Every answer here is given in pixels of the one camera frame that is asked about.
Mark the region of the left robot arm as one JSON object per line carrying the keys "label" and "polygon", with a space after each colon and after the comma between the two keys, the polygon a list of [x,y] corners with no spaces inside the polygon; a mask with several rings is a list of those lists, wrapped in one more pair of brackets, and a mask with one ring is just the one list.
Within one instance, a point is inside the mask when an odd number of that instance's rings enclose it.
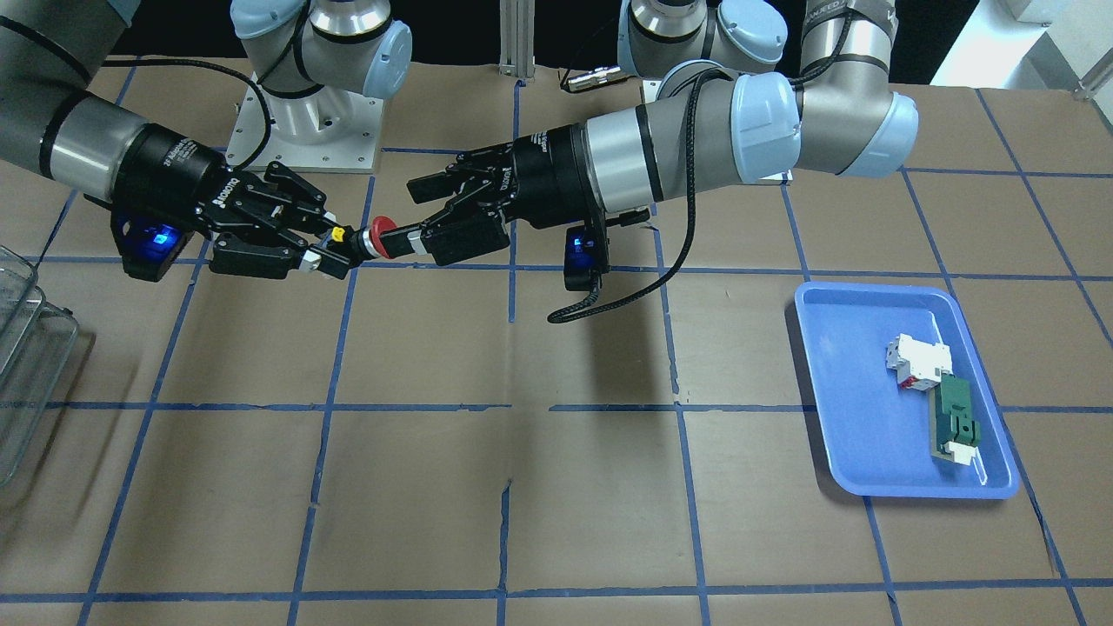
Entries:
{"label": "left robot arm", "polygon": [[651,203],[791,168],[885,177],[907,159],[919,124],[890,90],[894,1],[810,1],[800,72],[776,71],[788,36],[764,1],[624,1],[617,28],[622,71],[659,84],[627,110],[461,153],[410,180],[415,203],[445,199],[403,227],[378,224],[382,255],[429,254],[439,265],[498,250],[516,219],[534,229],[605,223]]}

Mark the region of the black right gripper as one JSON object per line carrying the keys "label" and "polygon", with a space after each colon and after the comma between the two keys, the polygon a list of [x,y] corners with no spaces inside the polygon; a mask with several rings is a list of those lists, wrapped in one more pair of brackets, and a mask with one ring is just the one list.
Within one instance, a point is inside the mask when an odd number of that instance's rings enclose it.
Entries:
{"label": "black right gripper", "polygon": [[[266,183],[278,200],[255,200],[247,186]],[[211,273],[283,280],[294,270],[322,272],[343,280],[349,258],[319,246],[287,246],[286,229],[326,231],[337,218],[326,211],[327,196],[290,167],[268,163],[262,176],[228,167],[225,157],[155,123],[144,123],[120,159],[109,193],[109,211],[142,216],[217,239]],[[273,209],[274,221],[270,217]]]}

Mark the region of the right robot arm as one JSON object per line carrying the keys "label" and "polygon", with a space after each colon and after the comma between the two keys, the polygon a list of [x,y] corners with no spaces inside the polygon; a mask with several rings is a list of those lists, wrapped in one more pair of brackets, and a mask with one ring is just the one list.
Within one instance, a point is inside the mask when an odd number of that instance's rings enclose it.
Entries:
{"label": "right robot arm", "polygon": [[3,160],[108,211],[124,273],[162,280],[191,244],[208,267],[345,278],[386,255],[378,223],[344,226],[274,150],[364,137],[358,104],[396,95],[412,32],[387,1],[234,1],[217,35],[232,59],[115,59],[158,3],[4,1]]}

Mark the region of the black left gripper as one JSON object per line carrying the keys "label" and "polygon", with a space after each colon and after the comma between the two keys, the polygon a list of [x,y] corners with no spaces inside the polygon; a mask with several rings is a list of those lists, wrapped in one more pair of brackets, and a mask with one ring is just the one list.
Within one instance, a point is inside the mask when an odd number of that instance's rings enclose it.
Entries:
{"label": "black left gripper", "polygon": [[395,256],[429,254],[440,266],[506,250],[505,224],[533,229],[604,224],[589,173],[587,129],[563,126],[457,155],[449,172],[410,179],[413,203],[449,202],[449,222],[395,229]]}

